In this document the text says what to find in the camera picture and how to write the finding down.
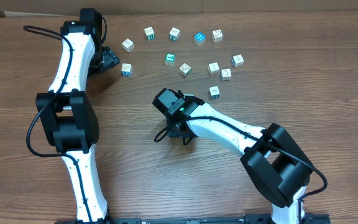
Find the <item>wooden block animal drawing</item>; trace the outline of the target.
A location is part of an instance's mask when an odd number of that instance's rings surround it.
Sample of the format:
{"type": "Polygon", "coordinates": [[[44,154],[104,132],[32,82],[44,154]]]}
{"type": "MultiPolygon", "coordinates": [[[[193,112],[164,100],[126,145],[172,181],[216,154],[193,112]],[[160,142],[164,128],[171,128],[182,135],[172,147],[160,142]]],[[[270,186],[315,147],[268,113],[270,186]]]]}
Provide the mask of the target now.
{"type": "Polygon", "coordinates": [[[186,63],[183,63],[180,67],[180,74],[184,77],[187,77],[191,73],[191,71],[191,67],[186,63]]]}

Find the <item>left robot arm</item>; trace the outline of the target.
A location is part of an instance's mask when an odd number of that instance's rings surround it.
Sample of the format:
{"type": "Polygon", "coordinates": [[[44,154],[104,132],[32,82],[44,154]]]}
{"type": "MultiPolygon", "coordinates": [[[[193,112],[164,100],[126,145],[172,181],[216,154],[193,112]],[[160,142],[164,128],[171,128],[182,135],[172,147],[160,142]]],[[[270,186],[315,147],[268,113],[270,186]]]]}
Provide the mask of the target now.
{"type": "Polygon", "coordinates": [[[99,123],[86,95],[88,77],[104,73],[120,60],[103,46],[107,23],[94,8],[83,8],[77,21],[66,21],[60,32],[44,30],[63,44],[58,72],[48,92],[35,104],[55,157],[64,161],[76,198],[74,223],[110,223],[109,208],[96,167],[99,123]]]}

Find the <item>plain wooden block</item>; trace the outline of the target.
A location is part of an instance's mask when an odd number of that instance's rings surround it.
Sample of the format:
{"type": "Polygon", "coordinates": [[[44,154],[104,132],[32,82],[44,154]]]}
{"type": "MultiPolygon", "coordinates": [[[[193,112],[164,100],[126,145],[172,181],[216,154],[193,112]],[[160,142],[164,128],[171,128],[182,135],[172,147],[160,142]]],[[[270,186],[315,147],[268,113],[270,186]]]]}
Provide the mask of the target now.
{"type": "Polygon", "coordinates": [[[217,75],[219,74],[220,68],[217,62],[210,63],[208,65],[208,72],[210,75],[217,75]]]}

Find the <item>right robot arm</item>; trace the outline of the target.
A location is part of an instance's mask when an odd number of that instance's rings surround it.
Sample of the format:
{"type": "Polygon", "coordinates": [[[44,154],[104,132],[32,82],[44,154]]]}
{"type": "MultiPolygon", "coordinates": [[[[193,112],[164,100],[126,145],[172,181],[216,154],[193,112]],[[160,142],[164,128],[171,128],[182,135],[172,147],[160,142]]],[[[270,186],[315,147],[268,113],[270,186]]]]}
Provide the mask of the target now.
{"type": "Polygon", "coordinates": [[[155,142],[170,136],[184,145],[197,137],[219,143],[241,158],[256,189],[272,203],[272,223],[303,223],[302,196],[313,165],[285,128],[242,123],[193,95],[167,88],[152,104],[167,119],[155,142]]]}

